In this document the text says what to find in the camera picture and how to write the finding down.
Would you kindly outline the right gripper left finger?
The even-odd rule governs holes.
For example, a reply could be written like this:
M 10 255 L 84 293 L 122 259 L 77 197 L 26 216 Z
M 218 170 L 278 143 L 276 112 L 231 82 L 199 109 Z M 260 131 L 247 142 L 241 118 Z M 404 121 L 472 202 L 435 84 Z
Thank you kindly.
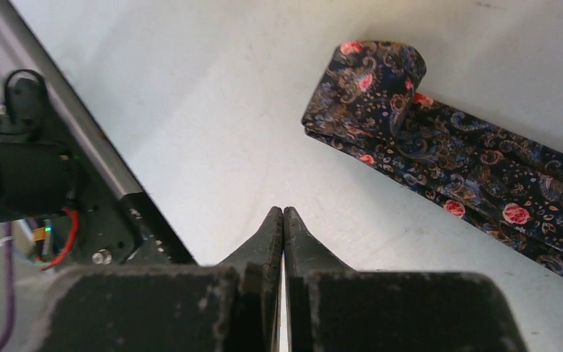
M 214 266 L 79 265 L 58 274 L 25 351 L 277 351 L 283 212 Z

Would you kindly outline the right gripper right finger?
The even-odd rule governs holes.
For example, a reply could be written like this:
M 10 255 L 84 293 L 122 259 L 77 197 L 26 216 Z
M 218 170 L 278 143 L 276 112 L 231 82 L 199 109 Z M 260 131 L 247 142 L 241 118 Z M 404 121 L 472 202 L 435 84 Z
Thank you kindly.
M 488 276 L 358 271 L 284 210 L 291 351 L 525 351 L 507 300 Z

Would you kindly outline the dark floral red-dotted tie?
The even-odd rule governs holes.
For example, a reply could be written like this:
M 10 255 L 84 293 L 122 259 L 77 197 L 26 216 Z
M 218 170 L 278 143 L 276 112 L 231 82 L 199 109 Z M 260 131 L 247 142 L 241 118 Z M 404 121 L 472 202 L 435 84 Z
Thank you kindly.
M 301 123 L 563 278 L 563 153 L 418 92 L 411 45 L 337 46 Z

